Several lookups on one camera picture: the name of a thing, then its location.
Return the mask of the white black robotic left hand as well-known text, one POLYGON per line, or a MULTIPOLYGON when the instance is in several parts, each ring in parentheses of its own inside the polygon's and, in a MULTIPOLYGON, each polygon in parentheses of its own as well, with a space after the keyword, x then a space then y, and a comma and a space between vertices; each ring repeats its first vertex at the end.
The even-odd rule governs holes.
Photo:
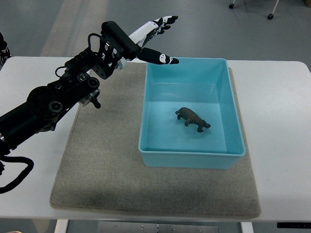
POLYGON ((130 35, 123 33, 121 42, 128 47, 130 54, 123 56, 121 59, 121 66, 125 66, 127 61, 132 61, 135 58, 156 65, 178 64, 178 59, 146 47, 146 44, 151 39, 157 35, 163 34, 177 19, 178 16, 160 17, 153 21, 148 21, 130 35))

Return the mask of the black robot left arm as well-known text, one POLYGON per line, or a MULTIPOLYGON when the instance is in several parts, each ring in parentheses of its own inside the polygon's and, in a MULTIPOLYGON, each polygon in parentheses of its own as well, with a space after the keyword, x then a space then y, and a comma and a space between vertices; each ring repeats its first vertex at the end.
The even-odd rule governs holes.
POLYGON ((122 61, 138 57, 145 40, 138 32, 127 35, 114 21, 103 23, 98 37, 98 52, 89 45, 65 63, 65 73, 57 81, 33 89, 25 103, 1 116, 1 161, 14 161, 9 153, 34 134, 53 131, 76 103, 85 100, 100 108, 99 80, 87 72, 92 69, 100 78, 107 79, 122 61))

